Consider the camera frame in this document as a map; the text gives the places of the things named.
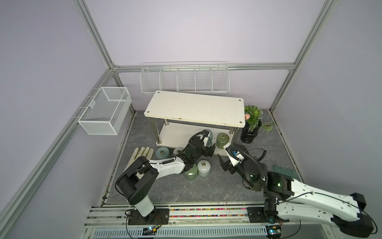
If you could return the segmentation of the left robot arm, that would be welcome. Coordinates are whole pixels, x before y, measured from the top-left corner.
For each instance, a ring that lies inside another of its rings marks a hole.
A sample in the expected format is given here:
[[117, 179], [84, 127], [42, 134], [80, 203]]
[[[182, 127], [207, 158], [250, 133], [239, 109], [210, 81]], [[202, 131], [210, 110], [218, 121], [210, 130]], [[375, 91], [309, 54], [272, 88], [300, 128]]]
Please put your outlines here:
[[194, 134], [180, 153], [167, 159], [149, 160], [145, 156], [138, 157], [117, 178], [114, 184], [117, 192], [125, 197], [140, 216], [152, 216], [156, 208], [148, 193], [154, 182], [191, 170], [202, 156], [213, 156], [215, 144], [212, 143], [210, 135], [211, 131], [206, 129]]

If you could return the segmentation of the small green tea canister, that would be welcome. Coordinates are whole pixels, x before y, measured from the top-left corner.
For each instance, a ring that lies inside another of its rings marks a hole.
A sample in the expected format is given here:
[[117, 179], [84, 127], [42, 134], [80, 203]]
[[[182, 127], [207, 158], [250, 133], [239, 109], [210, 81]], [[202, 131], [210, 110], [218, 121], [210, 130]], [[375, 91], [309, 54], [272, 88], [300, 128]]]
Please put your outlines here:
[[216, 137], [216, 147], [224, 149], [224, 146], [229, 143], [229, 135], [226, 133], [219, 133]]

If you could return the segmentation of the small blue-grey canister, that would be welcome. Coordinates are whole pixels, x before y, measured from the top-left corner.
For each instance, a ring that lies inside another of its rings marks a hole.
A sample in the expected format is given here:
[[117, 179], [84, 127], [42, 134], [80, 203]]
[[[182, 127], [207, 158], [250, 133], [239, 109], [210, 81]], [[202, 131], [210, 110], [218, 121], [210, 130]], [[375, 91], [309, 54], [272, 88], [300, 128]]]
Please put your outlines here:
[[156, 150], [155, 155], [157, 159], [167, 159], [170, 158], [170, 151], [167, 147], [161, 146]]

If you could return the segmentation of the large white tea canister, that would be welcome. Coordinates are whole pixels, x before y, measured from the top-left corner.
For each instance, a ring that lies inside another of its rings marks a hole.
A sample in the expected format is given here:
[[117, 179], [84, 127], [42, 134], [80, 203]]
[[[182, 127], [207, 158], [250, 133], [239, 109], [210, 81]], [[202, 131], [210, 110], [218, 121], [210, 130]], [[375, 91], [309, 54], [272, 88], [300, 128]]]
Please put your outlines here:
[[198, 163], [198, 174], [200, 177], [207, 177], [210, 174], [211, 164], [207, 160]]

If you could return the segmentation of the large green tea canister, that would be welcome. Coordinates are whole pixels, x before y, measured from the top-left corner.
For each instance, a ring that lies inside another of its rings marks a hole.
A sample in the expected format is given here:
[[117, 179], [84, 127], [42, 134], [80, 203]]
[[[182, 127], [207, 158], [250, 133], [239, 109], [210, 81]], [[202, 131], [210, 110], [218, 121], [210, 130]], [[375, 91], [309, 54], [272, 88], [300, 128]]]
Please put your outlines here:
[[185, 178], [189, 181], [193, 181], [198, 177], [198, 166], [196, 164], [193, 167], [184, 173]]

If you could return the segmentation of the small white tea canister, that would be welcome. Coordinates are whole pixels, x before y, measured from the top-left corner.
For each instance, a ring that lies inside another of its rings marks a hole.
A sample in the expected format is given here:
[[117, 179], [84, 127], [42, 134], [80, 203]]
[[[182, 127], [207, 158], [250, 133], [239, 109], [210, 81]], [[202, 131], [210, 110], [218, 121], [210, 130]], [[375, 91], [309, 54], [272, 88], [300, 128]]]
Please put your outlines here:
[[176, 148], [173, 150], [173, 155], [178, 155], [178, 154], [181, 153], [183, 150], [184, 150], [183, 147], [176, 147]]

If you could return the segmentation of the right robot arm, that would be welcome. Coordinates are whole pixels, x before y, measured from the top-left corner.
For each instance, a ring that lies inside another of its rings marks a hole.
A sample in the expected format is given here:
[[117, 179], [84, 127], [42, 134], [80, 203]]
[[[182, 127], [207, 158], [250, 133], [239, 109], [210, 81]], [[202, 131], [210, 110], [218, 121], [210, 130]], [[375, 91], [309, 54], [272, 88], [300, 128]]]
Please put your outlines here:
[[337, 227], [345, 235], [368, 238], [378, 233], [378, 226], [365, 212], [366, 199], [360, 193], [342, 195], [307, 185], [290, 176], [268, 171], [262, 159], [237, 144], [223, 146], [228, 159], [220, 159], [224, 171], [238, 173], [248, 190], [262, 192], [265, 197], [261, 211], [269, 223], [288, 220], [310, 220]]

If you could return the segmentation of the small blue tea canister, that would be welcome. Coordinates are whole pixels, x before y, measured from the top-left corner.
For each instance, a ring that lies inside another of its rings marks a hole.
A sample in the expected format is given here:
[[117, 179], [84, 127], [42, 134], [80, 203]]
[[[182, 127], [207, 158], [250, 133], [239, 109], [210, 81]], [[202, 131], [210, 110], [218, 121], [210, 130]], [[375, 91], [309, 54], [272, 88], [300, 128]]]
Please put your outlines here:
[[206, 144], [206, 147], [211, 147], [212, 146], [212, 138], [213, 138], [213, 132], [209, 129], [207, 129], [208, 131], [208, 140], [207, 140], [207, 144]]

